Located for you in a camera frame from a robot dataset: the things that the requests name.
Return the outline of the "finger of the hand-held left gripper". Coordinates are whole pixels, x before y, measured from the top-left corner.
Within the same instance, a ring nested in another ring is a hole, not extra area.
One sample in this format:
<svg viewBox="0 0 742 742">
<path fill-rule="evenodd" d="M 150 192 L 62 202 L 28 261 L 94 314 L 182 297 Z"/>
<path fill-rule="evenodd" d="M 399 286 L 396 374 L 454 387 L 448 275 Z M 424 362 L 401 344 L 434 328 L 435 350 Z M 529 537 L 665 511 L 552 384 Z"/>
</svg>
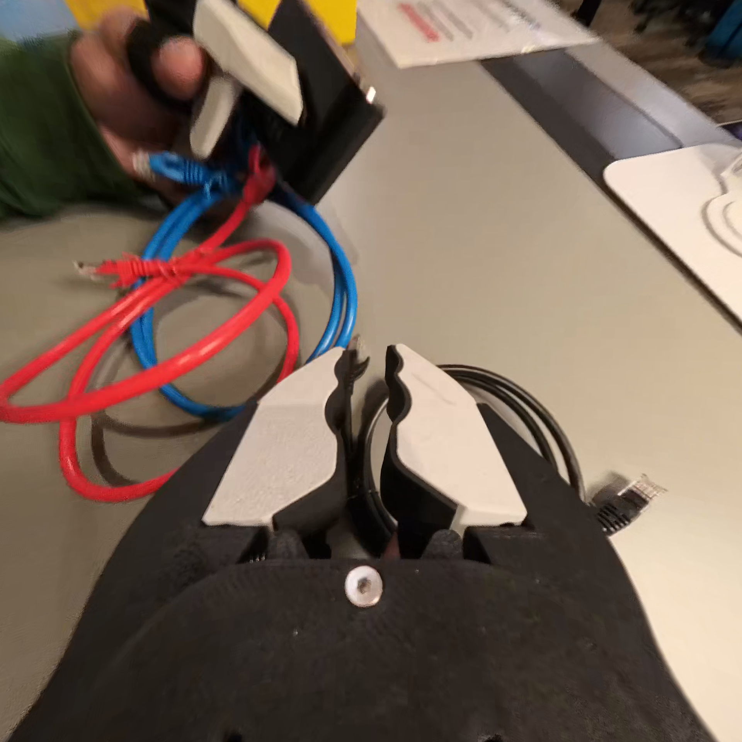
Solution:
<svg viewBox="0 0 742 742">
<path fill-rule="evenodd" d="M 233 76 L 213 76 L 191 123 L 189 143 L 195 158 L 209 158 L 223 135 L 242 94 Z"/>
<path fill-rule="evenodd" d="M 236 4 L 198 1 L 193 37 L 212 61 L 290 125 L 303 116 L 295 59 Z"/>
</svg>

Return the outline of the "white paper sheet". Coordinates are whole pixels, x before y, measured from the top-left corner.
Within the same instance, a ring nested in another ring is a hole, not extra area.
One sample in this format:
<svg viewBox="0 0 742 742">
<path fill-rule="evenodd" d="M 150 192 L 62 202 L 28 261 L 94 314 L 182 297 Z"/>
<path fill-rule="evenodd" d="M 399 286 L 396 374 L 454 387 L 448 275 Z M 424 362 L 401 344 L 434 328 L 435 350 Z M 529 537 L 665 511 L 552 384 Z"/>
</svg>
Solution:
<svg viewBox="0 0 742 742">
<path fill-rule="evenodd" d="M 551 2 L 359 1 L 358 18 L 399 69 L 594 44 Z"/>
</svg>

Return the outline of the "person's left hand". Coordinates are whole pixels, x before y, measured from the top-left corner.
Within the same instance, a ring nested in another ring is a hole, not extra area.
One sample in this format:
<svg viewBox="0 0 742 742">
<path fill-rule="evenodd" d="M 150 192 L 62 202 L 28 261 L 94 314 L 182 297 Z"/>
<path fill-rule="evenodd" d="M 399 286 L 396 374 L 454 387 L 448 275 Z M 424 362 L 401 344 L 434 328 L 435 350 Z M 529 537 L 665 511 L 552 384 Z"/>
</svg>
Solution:
<svg viewBox="0 0 742 742">
<path fill-rule="evenodd" d="M 130 7 L 108 11 L 92 31 L 74 42 L 70 64 L 79 93 L 122 170 L 173 202 L 185 195 L 185 189 L 145 176 L 140 164 L 145 152 L 188 151 L 189 119 L 151 97 L 129 69 L 126 42 L 143 18 Z M 152 69 L 167 94 L 187 100 L 200 93 L 207 62 L 191 38 L 177 36 L 153 53 Z"/>
</svg>

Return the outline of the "white laptop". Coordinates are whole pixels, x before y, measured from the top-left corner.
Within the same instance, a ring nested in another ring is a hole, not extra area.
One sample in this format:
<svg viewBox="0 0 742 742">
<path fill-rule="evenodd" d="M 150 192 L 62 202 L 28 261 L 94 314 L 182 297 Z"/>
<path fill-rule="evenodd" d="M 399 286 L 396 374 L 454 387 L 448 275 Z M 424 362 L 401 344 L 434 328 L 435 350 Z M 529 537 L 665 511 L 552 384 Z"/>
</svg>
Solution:
<svg viewBox="0 0 742 742">
<path fill-rule="evenodd" d="M 740 323 L 740 148 L 710 143 L 620 160 L 604 181 Z"/>
</svg>

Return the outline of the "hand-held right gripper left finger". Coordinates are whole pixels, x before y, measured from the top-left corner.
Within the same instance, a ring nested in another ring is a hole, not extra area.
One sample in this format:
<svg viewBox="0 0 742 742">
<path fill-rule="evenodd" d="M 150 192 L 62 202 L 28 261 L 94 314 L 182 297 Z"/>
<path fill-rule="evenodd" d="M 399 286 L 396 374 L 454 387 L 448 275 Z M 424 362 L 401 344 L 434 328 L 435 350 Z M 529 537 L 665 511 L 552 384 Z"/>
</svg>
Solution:
<svg viewBox="0 0 742 742">
<path fill-rule="evenodd" d="M 258 402 L 203 524 L 330 528 L 347 502 L 351 397 L 368 362 L 364 347 L 337 347 L 270 390 Z"/>
</svg>

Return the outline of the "black network switch box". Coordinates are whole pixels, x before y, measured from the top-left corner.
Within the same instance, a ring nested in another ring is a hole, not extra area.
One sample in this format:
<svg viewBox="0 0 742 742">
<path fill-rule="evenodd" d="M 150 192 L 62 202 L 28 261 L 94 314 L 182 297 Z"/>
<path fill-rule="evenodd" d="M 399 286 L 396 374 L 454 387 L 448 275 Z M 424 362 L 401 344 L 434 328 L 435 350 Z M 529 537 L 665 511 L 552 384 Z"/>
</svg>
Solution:
<svg viewBox="0 0 742 742">
<path fill-rule="evenodd" d="M 305 2 L 280 2 L 268 33 L 297 63 L 303 113 L 297 125 L 290 125 L 246 91 L 239 101 L 240 122 L 288 187 L 316 206 L 381 123 L 385 109 Z"/>
</svg>

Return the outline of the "grey desk divider strip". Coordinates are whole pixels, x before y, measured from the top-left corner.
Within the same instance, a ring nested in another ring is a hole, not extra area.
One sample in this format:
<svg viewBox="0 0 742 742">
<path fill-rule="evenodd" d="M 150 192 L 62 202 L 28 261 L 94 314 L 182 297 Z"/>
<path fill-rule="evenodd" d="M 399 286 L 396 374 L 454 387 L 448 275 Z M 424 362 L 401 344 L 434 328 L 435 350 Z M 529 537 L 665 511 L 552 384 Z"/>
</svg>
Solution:
<svg viewBox="0 0 742 742">
<path fill-rule="evenodd" d="M 484 70 L 591 180 L 612 162 L 740 141 L 603 42 L 486 59 Z"/>
</svg>

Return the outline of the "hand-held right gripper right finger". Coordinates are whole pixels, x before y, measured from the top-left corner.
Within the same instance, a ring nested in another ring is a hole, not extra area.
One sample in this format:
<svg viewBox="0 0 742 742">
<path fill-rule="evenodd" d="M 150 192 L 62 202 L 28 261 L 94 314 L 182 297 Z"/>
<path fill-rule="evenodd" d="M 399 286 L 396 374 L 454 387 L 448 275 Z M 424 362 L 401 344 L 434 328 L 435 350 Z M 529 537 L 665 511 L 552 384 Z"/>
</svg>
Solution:
<svg viewBox="0 0 742 742">
<path fill-rule="evenodd" d="M 390 432 L 381 497 L 403 529 L 521 525 L 526 507 L 477 402 L 406 345 L 386 350 Z"/>
</svg>

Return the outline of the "light blue object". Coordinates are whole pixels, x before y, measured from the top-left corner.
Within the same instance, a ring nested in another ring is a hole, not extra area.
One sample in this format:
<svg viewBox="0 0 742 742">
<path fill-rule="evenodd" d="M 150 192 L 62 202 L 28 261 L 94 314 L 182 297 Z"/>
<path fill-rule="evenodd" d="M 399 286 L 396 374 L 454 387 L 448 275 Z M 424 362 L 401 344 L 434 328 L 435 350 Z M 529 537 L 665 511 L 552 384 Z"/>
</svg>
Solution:
<svg viewBox="0 0 742 742">
<path fill-rule="evenodd" d="M 69 12 L 60 1 L 1 1 L 1 36 L 18 41 L 66 31 Z"/>
</svg>

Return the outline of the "yellow box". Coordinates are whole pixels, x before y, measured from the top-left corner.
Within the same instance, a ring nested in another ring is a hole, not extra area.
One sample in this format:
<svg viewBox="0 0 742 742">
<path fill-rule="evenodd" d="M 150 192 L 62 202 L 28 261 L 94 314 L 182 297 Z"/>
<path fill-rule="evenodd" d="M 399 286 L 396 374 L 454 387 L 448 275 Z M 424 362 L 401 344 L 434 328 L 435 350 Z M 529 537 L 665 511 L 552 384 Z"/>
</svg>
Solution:
<svg viewBox="0 0 742 742">
<path fill-rule="evenodd" d="M 335 41 L 348 46 L 355 41 L 357 1 L 305 1 L 314 16 L 320 20 Z M 125 7 L 137 15 L 151 15 L 144 1 L 64 1 L 80 28 L 91 28 L 103 15 L 116 8 Z M 237 1 L 241 10 L 259 25 L 268 28 L 277 13 L 279 1 Z"/>
</svg>

